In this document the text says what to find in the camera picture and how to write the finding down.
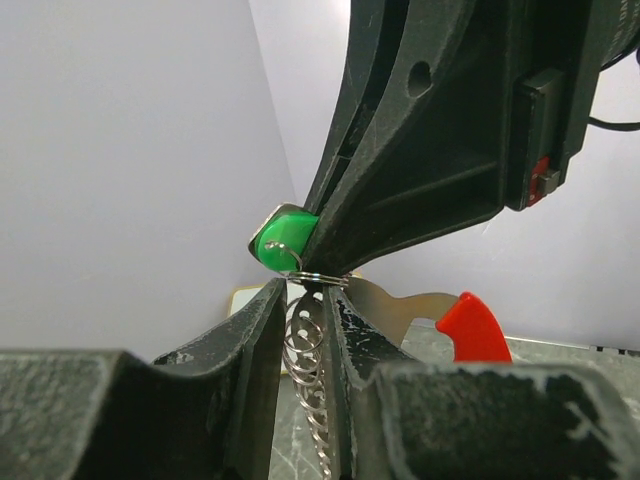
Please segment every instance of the green button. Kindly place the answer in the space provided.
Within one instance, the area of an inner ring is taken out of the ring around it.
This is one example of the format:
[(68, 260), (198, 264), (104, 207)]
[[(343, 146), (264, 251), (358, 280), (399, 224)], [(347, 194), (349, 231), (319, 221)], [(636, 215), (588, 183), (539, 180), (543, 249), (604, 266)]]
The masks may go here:
[(318, 217), (308, 212), (290, 212), (274, 218), (259, 234), (256, 256), (267, 268), (276, 272), (292, 272), (300, 269), (296, 259), (282, 248), (267, 248), (270, 242), (286, 245), (299, 256), (318, 223)]

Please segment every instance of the red handle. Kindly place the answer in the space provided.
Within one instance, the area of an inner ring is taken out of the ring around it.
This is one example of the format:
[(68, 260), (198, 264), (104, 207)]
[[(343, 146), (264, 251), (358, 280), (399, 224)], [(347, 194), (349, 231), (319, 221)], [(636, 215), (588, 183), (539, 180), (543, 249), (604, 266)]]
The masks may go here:
[(454, 362), (511, 363), (509, 347), (491, 310), (472, 293), (436, 322), (436, 329), (453, 340)]

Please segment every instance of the table surface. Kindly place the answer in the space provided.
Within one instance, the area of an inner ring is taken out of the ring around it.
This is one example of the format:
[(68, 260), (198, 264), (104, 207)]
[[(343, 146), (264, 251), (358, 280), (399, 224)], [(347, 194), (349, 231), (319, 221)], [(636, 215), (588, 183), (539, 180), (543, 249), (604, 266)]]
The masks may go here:
[[(640, 358), (526, 340), (508, 339), (508, 343), (515, 363), (583, 365), (598, 370), (618, 389), (640, 428)], [(453, 359), (451, 340), (429, 326), (412, 325), (402, 348), (424, 362)], [(269, 478), (321, 478), (309, 427), (288, 376), (280, 381)]]

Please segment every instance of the white wall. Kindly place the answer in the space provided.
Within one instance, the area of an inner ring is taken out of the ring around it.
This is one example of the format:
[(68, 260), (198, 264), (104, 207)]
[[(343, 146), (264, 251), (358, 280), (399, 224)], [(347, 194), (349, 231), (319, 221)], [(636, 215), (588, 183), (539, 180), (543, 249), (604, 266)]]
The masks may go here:
[[(298, 201), (320, 161), (346, 52), (349, 0), (251, 0)], [(633, 58), (602, 75), (593, 109), (640, 120)], [(567, 183), (535, 208), (379, 259), (390, 292), (471, 290), (513, 335), (640, 348), (640, 133), (590, 128)]]
[(245, 0), (0, 3), (0, 347), (151, 358), (293, 190)]

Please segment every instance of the red object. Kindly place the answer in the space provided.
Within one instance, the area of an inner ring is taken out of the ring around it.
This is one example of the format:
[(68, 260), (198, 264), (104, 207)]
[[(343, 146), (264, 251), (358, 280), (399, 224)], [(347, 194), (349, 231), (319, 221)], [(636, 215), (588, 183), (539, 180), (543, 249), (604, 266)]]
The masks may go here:
[(436, 329), (453, 340), (454, 362), (511, 363), (496, 317), (472, 293), (460, 295), (460, 300), (436, 322)]
[(535, 205), (542, 200), (542, 194), (538, 191), (538, 178), (549, 170), (549, 157), (542, 157), (533, 171), (531, 172), (531, 181), (529, 182), (529, 201), (527, 207)]

